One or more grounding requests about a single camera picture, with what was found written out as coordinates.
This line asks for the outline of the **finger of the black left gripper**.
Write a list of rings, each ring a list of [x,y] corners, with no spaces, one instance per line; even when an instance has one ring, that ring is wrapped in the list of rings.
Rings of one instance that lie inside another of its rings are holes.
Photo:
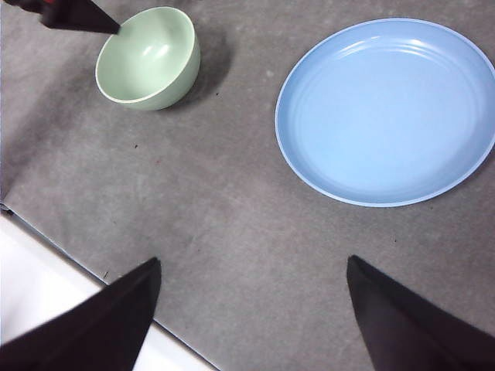
[[[117,34],[120,25],[90,0],[41,1],[42,24],[51,29]]]

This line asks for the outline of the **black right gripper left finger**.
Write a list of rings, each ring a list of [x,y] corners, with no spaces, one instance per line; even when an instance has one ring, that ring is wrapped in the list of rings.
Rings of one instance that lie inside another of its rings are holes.
[[[131,370],[155,313],[153,257],[73,309],[1,347],[3,370]]]

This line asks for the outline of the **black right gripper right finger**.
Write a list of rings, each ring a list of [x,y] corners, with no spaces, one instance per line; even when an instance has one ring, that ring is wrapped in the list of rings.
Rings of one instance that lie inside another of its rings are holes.
[[[494,337],[438,308],[357,255],[346,280],[376,370],[492,370]]]

